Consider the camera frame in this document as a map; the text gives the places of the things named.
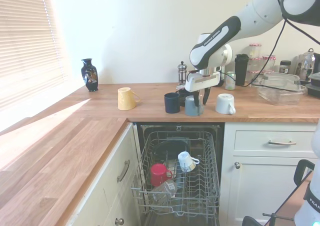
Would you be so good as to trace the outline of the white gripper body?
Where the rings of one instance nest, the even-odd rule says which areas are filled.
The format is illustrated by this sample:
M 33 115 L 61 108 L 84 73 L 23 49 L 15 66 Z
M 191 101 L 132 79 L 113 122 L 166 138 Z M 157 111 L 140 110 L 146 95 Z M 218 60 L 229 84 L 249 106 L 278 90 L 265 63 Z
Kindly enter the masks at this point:
M 191 73 L 186 77 L 184 88 L 188 92 L 211 88 L 219 84 L 220 77 L 221 73 L 219 71 L 209 76 L 203 76 L 200 73 Z

